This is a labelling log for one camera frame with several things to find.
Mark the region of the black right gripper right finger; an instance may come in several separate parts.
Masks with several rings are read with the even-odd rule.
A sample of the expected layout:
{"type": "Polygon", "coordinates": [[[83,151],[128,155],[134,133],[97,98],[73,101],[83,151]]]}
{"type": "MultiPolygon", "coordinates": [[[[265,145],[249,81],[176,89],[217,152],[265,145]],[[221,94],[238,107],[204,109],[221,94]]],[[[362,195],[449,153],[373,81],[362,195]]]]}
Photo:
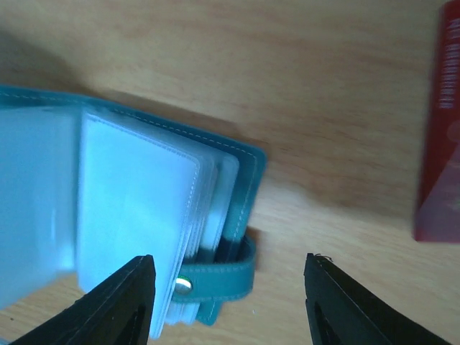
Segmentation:
{"type": "Polygon", "coordinates": [[[305,306],[313,344],[447,344],[391,308],[329,257],[305,260],[305,306]]]}

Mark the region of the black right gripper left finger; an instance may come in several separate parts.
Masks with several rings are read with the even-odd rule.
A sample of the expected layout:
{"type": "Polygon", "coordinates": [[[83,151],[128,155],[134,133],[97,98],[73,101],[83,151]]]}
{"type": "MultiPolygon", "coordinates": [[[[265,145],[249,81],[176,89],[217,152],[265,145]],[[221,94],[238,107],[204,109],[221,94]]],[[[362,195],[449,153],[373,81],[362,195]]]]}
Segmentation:
{"type": "Polygon", "coordinates": [[[146,344],[155,301],[151,255],[137,256],[13,344],[146,344]]]}

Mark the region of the teal card holder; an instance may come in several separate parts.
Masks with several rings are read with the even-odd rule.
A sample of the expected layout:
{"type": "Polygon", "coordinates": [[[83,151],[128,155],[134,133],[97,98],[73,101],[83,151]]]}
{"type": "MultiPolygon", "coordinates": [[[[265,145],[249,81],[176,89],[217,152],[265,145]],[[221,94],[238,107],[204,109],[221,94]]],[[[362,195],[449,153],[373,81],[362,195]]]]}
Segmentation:
{"type": "Polygon", "coordinates": [[[251,293],[258,147],[90,96],[1,87],[1,306],[155,263],[149,335],[251,293]]]}

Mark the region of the red VIP card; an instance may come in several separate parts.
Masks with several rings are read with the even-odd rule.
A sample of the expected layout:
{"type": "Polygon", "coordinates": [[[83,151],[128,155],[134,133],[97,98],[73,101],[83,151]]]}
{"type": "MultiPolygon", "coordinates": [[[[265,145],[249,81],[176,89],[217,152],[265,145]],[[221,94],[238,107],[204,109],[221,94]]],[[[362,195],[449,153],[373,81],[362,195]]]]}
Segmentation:
{"type": "Polygon", "coordinates": [[[418,242],[459,243],[459,2],[439,11],[418,198],[418,242]]]}

